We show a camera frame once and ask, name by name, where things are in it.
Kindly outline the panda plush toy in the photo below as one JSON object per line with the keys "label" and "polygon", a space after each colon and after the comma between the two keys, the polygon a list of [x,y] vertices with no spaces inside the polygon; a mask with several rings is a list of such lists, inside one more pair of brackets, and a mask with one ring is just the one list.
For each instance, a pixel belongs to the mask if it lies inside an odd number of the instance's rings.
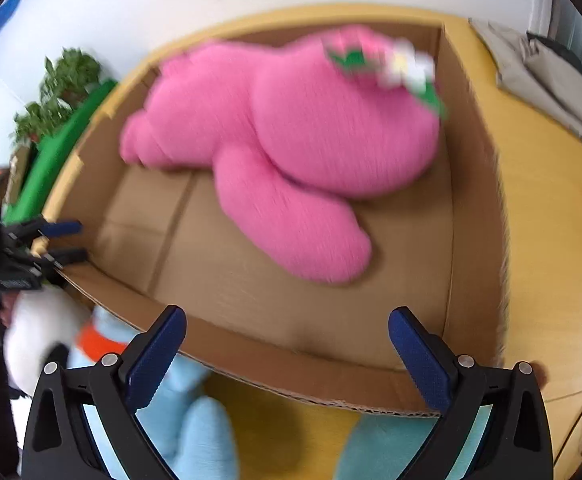
{"label": "panda plush toy", "polygon": [[3,341],[6,369],[14,385],[33,396],[51,350],[58,344],[69,349],[89,318],[89,309],[59,287],[44,285],[21,292]]}

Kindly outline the light blue plush toy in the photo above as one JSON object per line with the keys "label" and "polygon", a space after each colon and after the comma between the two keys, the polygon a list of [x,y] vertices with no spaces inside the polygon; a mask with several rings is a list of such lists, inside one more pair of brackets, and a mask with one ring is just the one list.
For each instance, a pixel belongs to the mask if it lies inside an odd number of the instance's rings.
{"label": "light blue plush toy", "polygon": [[[138,333],[97,306],[70,348],[67,366],[87,367],[108,353],[120,353]],[[230,418],[203,390],[208,376],[208,368],[178,354],[148,407],[137,412],[138,422],[180,479],[240,477]]]}

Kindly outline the pastel pink teal plush toy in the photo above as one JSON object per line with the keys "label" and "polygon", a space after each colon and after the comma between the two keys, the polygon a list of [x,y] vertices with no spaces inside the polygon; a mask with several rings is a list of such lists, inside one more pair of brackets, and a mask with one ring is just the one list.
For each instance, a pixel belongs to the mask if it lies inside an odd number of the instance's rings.
{"label": "pastel pink teal plush toy", "polygon": [[397,479],[438,422],[437,417],[364,415],[343,448],[334,479]]}

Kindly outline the pink plush bear toy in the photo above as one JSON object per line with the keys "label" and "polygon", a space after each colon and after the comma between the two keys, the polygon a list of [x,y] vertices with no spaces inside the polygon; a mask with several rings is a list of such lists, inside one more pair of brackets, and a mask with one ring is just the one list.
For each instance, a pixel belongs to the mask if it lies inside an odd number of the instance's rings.
{"label": "pink plush bear toy", "polygon": [[432,55],[353,25],[282,47],[212,40],[166,60],[120,132],[120,157],[207,168],[219,205],[285,271],[341,284],[371,240],[352,208],[417,180],[443,102]]}

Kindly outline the green rolled mat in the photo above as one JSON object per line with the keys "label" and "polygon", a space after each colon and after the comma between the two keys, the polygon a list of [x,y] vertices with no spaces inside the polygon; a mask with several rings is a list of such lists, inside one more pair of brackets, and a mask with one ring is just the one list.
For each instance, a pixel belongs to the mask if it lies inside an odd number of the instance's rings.
{"label": "green rolled mat", "polygon": [[2,218],[6,226],[30,220],[41,213],[68,155],[87,129],[93,113],[116,84],[117,81],[114,79],[102,82],[74,111],[68,121],[56,130],[56,133],[40,141],[37,158],[22,186],[18,200],[14,205],[6,207],[6,213]]}

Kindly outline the potted green plant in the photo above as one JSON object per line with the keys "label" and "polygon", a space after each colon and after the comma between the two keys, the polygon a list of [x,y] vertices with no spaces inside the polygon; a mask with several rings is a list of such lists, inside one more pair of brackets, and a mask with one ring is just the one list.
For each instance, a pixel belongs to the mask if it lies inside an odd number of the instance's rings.
{"label": "potted green plant", "polygon": [[63,49],[54,62],[44,59],[44,78],[37,101],[15,114],[12,140],[18,144],[37,144],[61,128],[100,84],[101,64],[82,49]]}

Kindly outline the cardboard box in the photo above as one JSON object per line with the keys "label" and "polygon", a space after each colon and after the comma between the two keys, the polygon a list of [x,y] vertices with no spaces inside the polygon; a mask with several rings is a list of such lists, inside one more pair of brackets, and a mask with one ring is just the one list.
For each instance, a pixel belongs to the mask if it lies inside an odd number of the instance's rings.
{"label": "cardboard box", "polygon": [[435,162],[419,181],[356,205],[374,249],[358,281],[317,284],[279,268],[221,212],[208,172],[122,162],[120,128],[152,87],[161,52],[94,114],[48,200],[46,214],[84,228],[73,244],[89,259],[67,266],[67,281],[142,330],[176,304],[188,317],[186,356],[317,404],[425,411],[387,335],[388,315],[399,306],[451,350],[500,364],[504,218],[497,156],[470,76],[483,46],[465,21],[374,28],[436,54],[447,116]]}

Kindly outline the beige cloth bag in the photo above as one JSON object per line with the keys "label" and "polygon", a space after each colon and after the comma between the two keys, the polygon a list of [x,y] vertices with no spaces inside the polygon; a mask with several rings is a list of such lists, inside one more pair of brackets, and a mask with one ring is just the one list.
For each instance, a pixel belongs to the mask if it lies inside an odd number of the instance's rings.
{"label": "beige cloth bag", "polygon": [[561,124],[582,141],[582,74],[539,39],[471,18],[497,66],[497,86]]}

